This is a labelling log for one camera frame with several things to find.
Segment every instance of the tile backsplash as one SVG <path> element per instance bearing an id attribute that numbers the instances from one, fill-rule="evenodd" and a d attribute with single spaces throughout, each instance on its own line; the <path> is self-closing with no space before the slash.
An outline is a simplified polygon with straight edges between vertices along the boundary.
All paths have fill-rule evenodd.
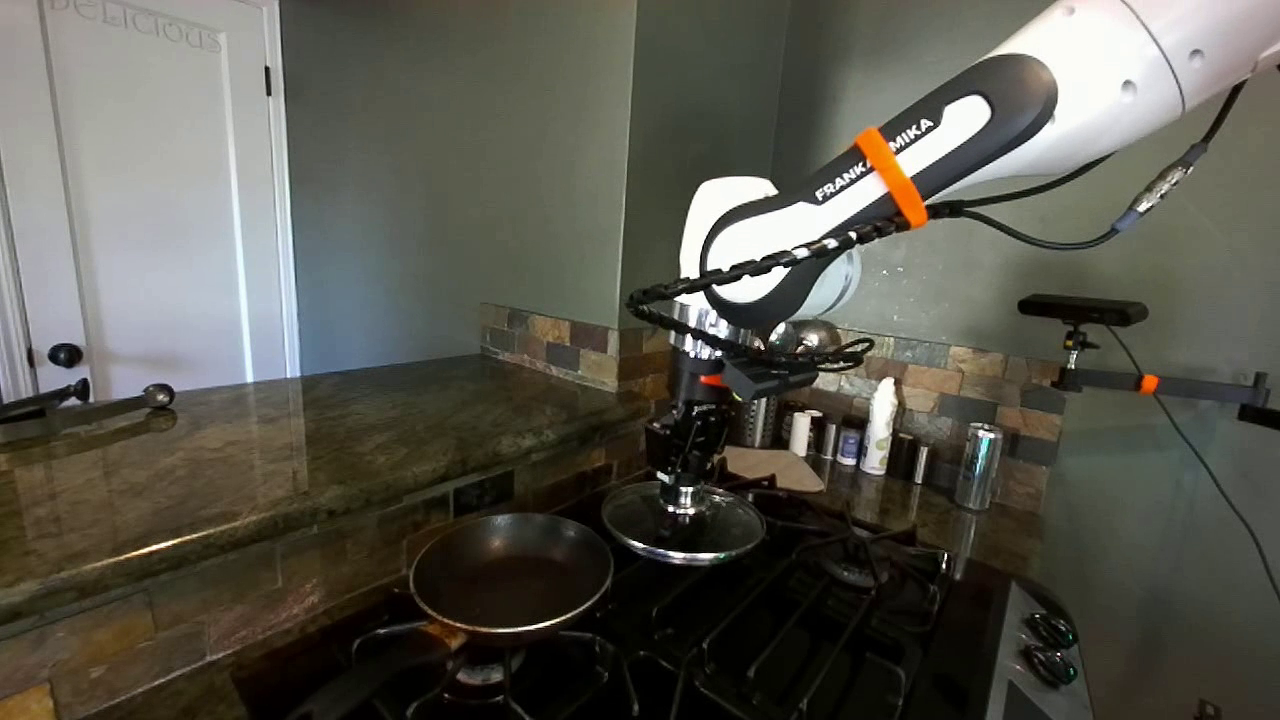
<path id="1" fill-rule="evenodd" d="M 971 420 L 984 420 L 1008 430 L 998 504 L 1044 506 L 1048 467 L 1058 463 L 1069 407 L 1069 396 L 1053 387 L 1062 364 L 918 337 L 872 339 L 878 353 L 865 369 L 825 370 L 812 387 L 793 391 L 788 402 L 865 420 L 879 377 L 897 377 L 897 429 L 934 449 L 934 488 L 953 488 L 965 430 Z"/>
<path id="2" fill-rule="evenodd" d="M 603 391 L 633 391 L 648 402 L 667 400 L 667 331 L 600 329 L 503 303 L 486 306 L 479 331 L 486 353 L 497 358 L 530 364 Z M 812 387 L 788 391 L 784 402 L 865 420 L 879 377 L 897 377 L 897 429 L 934 449 L 934 488 L 953 488 L 965 455 L 965 430 L 971 420 L 984 420 L 1000 423 L 1008 437 L 998 504 L 1039 513 L 1069 410 L 1069 396 L 1053 387 L 1062 364 L 918 337 L 872 339 L 878 348 L 865 369 L 825 370 Z"/>
<path id="3" fill-rule="evenodd" d="M 530 306 L 486 303 L 479 348 L 486 354 L 541 369 L 600 391 L 625 391 L 648 402 L 667 396 L 674 342 L 656 329 L 603 329 Z"/>

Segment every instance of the black cable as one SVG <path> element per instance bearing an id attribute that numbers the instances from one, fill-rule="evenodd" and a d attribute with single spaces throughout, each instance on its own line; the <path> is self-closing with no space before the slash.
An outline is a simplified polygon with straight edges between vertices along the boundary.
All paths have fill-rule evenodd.
<path id="1" fill-rule="evenodd" d="M 975 209 L 984 202 L 1008 202 L 1008 199 L 1028 199 L 1028 196 L 1039 196 L 1039 191 L 1053 191 L 1053 188 L 1066 188 L 1080 177 L 1088 177 L 1093 167 L 1100 167 L 1110 156 L 1062 177 L 1062 181 L 1048 181 L 1048 185 L 1031 185 L 1031 188 L 1021 188 L 1021 191 L 1000 191 L 1000 196 L 975 196 L 975 199 L 943 199 L 943 202 L 934 202 L 928 213 L 938 218 L 975 218 L 975 222 L 988 222 L 992 230 L 1018 238 L 1018 242 L 1028 242 L 1028 246 L 1039 246 L 1039 251 L 1083 251 L 1083 246 L 1100 246 L 1110 242 L 1114 235 L 1127 230 L 1132 222 L 1142 222 L 1184 177 L 1191 177 L 1191 167 L 1199 165 L 1199 156 L 1210 152 L 1210 142 L 1218 139 L 1218 132 L 1230 123 L 1237 100 L 1241 100 L 1243 85 L 1233 85 L 1233 93 L 1225 97 L 1225 104 L 1218 108 L 1213 123 L 1204 126 L 1204 134 L 1197 142 L 1188 142 L 1173 165 L 1164 165 L 1142 191 L 1138 199 L 1126 202 L 1126 213 L 1097 235 L 1088 238 L 1044 238 L 1044 235 L 1031 235 L 1031 230 L 1021 230 L 998 217 L 984 217 Z"/>
<path id="2" fill-rule="evenodd" d="M 1044 235 L 1028 235 L 988 213 L 971 213 L 971 209 L 953 209 L 948 217 L 938 217 L 938 218 L 975 218 L 975 222 L 988 222 L 992 230 L 1018 238 L 1018 242 L 1028 242 L 1028 246 L 1039 246 L 1039 251 L 1088 251 L 1088 246 L 1100 246 L 1110 242 L 1114 235 L 1120 235 L 1120 227 L 1104 227 L 1100 235 L 1088 235 L 1088 238 L 1044 238 Z"/>
<path id="3" fill-rule="evenodd" d="M 1071 185 L 1071 181 L 1080 181 L 1080 177 L 1097 172 L 1104 160 L 1114 160 L 1114 156 L 1100 156 L 1100 160 L 1093 160 L 1093 165 L 1071 167 L 1069 177 L 1058 177 L 1058 181 L 1048 181 L 1048 185 L 1031 185 L 1031 188 L 1018 188 L 1018 191 L 943 199 L 943 202 L 938 202 L 938 213 L 953 213 L 953 209 L 984 209 L 984 202 L 1012 202 L 1012 199 L 1044 196 L 1044 191 L 1058 191 L 1058 188 L 1066 188 L 1066 185 Z"/>
<path id="4" fill-rule="evenodd" d="M 1132 348 L 1126 342 L 1126 337 L 1120 337 L 1114 322 L 1104 322 L 1104 329 L 1114 331 L 1114 339 L 1117 339 L 1120 353 L 1127 354 L 1132 370 L 1143 370 L 1142 358 L 1132 354 Z M 1221 497 L 1221 500 L 1230 504 L 1230 513 L 1241 520 L 1241 527 L 1243 527 L 1243 537 L 1250 537 L 1257 559 L 1265 564 L 1265 574 L 1269 574 L 1269 583 L 1271 583 L 1271 592 L 1277 592 L 1277 599 L 1280 599 L 1280 578 L 1277 578 L 1277 567 L 1271 567 L 1271 559 L 1269 559 L 1265 540 L 1257 537 L 1257 527 L 1250 524 L 1250 516 L 1241 513 L 1241 504 L 1233 500 L 1233 490 L 1225 488 L 1225 481 L 1213 471 L 1213 463 L 1204 458 L 1204 451 L 1191 443 L 1191 437 L 1184 430 L 1184 423 L 1167 410 L 1164 396 L 1154 396 L 1154 400 L 1157 400 L 1157 407 L 1164 410 L 1167 429 L 1173 429 L 1173 430 L 1184 441 L 1184 449 L 1197 455 L 1197 463 L 1199 463 L 1204 474 L 1213 481 L 1218 497 Z"/>

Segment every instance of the kitchen utensil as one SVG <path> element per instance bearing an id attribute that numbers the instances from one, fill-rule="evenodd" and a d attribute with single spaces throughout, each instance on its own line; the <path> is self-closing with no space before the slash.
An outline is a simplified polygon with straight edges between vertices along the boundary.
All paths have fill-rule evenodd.
<path id="1" fill-rule="evenodd" d="M 709 567 L 753 553 L 765 540 L 758 506 L 723 488 L 692 484 L 684 504 L 667 504 L 660 484 L 619 484 L 603 497 L 603 527 L 635 554 Z"/>
<path id="2" fill-rule="evenodd" d="M 429 543 L 412 599 L 473 639 L 523 639 L 587 611 L 614 583 L 608 543 L 564 516 L 478 516 Z"/>

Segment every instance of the bottle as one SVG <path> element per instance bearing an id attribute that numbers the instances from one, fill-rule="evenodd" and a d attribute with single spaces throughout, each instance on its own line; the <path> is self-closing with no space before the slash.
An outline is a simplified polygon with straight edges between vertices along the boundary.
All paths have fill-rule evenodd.
<path id="1" fill-rule="evenodd" d="M 884 377 L 872 391 L 872 417 L 870 417 L 870 437 L 865 437 L 865 474 L 884 474 L 889 467 L 889 449 L 894 449 L 894 420 L 897 420 L 897 379 Z"/>

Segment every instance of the stove knob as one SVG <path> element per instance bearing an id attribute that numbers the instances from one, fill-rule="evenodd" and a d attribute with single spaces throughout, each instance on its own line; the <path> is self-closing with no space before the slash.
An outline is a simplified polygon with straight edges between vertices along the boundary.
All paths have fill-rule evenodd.
<path id="1" fill-rule="evenodd" d="M 1066 611 L 1038 611 L 1026 621 L 1028 632 L 1044 644 L 1044 646 L 1071 646 L 1080 644 L 1076 623 Z"/>
<path id="2" fill-rule="evenodd" d="M 1069 650 L 1062 646 L 1026 646 L 1026 663 L 1031 667 L 1031 677 L 1039 677 L 1039 683 L 1048 687 L 1066 687 L 1080 680 L 1080 667 L 1069 659 Z"/>

